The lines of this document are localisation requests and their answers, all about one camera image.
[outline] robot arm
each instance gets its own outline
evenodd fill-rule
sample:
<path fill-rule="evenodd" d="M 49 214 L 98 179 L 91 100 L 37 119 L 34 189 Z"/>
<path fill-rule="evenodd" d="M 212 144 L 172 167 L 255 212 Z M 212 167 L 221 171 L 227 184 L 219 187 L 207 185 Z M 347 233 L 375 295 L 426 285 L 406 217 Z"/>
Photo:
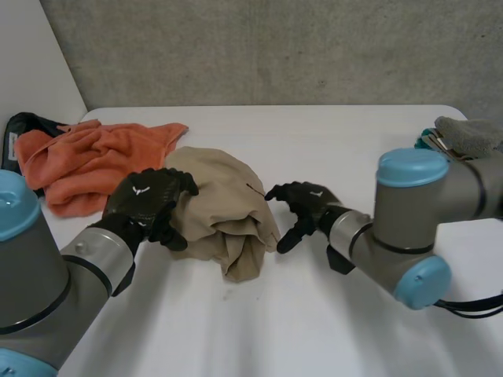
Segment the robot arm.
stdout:
<path fill-rule="evenodd" d="M 24 179 L 0 170 L 0 182 L 0 375 L 53 377 L 108 299 L 130 284 L 141 241 L 186 247 L 169 226 L 171 210 L 181 192 L 198 190 L 175 170 L 133 174 L 104 217 L 59 252 Z"/>
<path fill-rule="evenodd" d="M 409 308 L 434 305 L 451 278 L 447 263 L 434 254 L 437 226 L 501 216 L 501 161 L 448 164 L 437 152 L 399 149 L 380 158 L 376 179 L 373 220 L 334 203 L 338 200 L 322 186 L 275 187 L 266 198 L 286 201 L 299 216 L 278 250 L 285 244 L 281 251 L 290 250 L 315 226 L 329 239 L 327 255 L 335 271 L 358 267 Z"/>

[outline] black cable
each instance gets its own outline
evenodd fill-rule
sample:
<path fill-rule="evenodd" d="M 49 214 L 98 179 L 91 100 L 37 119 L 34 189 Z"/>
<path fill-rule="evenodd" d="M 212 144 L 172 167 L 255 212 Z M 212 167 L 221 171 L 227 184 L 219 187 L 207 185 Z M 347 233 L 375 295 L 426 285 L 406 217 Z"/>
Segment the black cable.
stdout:
<path fill-rule="evenodd" d="M 480 320 L 483 318 L 495 316 L 496 314 L 503 312 L 503 306 L 500 309 L 496 309 L 496 310 L 493 310 L 492 312 L 484 313 L 484 314 L 463 314 L 463 313 L 460 313 L 456 310 L 452 310 L 452 309 L 447 309 L 447 310 L 449 310 L 452 314 L 455 314 L 455 315 L 462 317 L 462 318 L 468 318 L 471 320 Z"/>
<path fill-rule="evenodd" d="M 503 295 L 497 295 L 481 300 L 468 301 L 468 302 L 451 302 L 438 300 L 435 304 L 438 308 L 446 309 L 452 314 L 463 318 L 481 319 L 495 316 L 503 312 Z M 489 313 L 482 314 L 464 314 L 460 312 L 479 313 L 493 310 Z"/>

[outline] gray wall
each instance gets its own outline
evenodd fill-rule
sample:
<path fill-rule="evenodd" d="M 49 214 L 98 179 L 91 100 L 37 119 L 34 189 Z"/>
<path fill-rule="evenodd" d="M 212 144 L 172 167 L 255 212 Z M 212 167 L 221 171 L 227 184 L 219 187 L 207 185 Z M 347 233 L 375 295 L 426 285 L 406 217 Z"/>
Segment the gray wall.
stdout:
<path fill-rule="evenodd" d="M 42 0 L 89 109 L 449 104 L 503 120 L 500 0 Z"/>

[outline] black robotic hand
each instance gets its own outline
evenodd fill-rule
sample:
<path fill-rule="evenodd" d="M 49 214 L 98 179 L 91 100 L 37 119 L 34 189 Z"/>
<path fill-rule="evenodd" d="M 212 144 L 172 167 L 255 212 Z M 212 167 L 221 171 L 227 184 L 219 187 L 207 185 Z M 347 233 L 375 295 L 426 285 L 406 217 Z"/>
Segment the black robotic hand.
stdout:
<path fill-rule="evenodd" d="M 290 211 L 299 218 L 278 242 L 277 252 L 281 254 L 290 251 L 305 235 L 311 236 L 315 230 L 322 229 L 330 209 L 342 208 L 340 201 L 328 188 L 309 182 L 275 185 L 266 194 L 266 200 L 273 198 L 285 201 Z"/>
<path fill-rule="evenodd" d="M 173 251 L 187 248 L 187 241 L 171 227 L 171 212 L 183 191 L 199 194 L 189 173 L 176 169 L 147 169 L 132 173 L 108 198 L 103 217 L 123 214 L 140 225 L 143 239 L 160 243 Z"/>
<path fill-rule="evenodd" d="M 173 250 L 187 248 L 187 241 L 170 225 L 171 212 L 184 191 L 199 194 L 192 175 L 176 169 L 147 169 L 125 178 L 108 198 L 103 218 L 93 227 L 107 229 L 121 237 L 136 255 L 141 241 L 160 241 Z M 133 262 L 112 296 L 130 286 L 136 265 Z"/>

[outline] gray cloth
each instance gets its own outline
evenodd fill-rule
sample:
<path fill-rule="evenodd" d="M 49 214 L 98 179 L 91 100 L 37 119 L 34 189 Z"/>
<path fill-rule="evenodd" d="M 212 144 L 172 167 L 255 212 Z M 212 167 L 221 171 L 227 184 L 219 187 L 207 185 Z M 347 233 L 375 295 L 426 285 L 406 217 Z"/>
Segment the gray cloth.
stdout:
<path fill-rule="evenodd" d="M 503 157 L 503 127 L 489 120 L 455 120 L 441 116 L 435 120 L 435 127 L 457 153 L 475 159 Z"/>

